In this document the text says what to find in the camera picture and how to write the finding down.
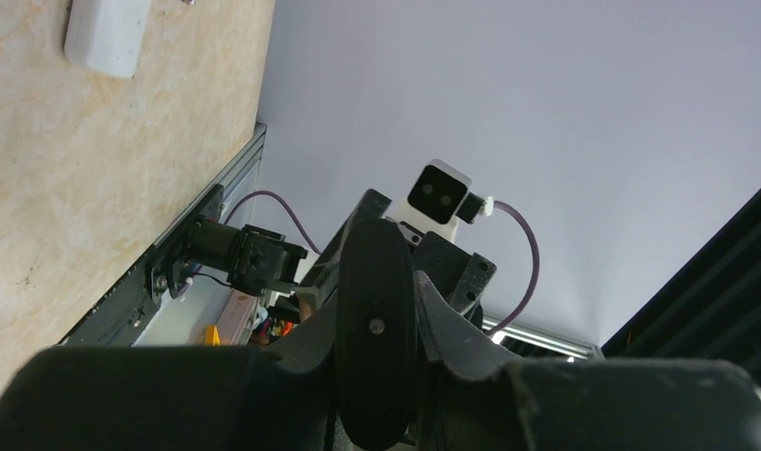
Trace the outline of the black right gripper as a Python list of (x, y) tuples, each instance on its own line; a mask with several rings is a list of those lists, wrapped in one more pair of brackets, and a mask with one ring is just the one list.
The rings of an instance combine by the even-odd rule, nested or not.
[[(382, 218), (392, 200), (368, 189), (335, 233), (296, 290), (299, 305), (317, 310), (336, 291), (342, 250), (351, 230), (364, 220)], [(472, 324), (482, 324), (481, 297), (497, 266), (479, 254), (469, 254), (435, 232), (397, 224), (409, 244), (416, 271), (425, 272), (444, 300)]]

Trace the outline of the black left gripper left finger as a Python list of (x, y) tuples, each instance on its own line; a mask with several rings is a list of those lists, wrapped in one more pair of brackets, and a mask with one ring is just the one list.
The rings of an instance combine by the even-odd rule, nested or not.
[(327, 450), (328, 398), (249, 347), (37, 354), (0, 397), (0, 450)]

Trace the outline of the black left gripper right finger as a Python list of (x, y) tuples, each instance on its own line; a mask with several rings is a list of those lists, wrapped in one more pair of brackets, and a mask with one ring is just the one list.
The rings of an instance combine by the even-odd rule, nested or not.
[(761, 450), (761, 388), (725, 361), (524, 358), (417, 275), (422, 450)]

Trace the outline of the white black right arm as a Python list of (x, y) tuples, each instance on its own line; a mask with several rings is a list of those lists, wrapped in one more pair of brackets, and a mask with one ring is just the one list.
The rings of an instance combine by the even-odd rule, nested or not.
[(160, 261), (237, 290), (291, 291), (314, 317), (264, 350), (166, 349), (177, 449), (761, 450), (761, 389), (723, 361), (524, 358), (470, 320), (492, 263), (365, 193), (295, 284), (302, 247), (195, 216)]

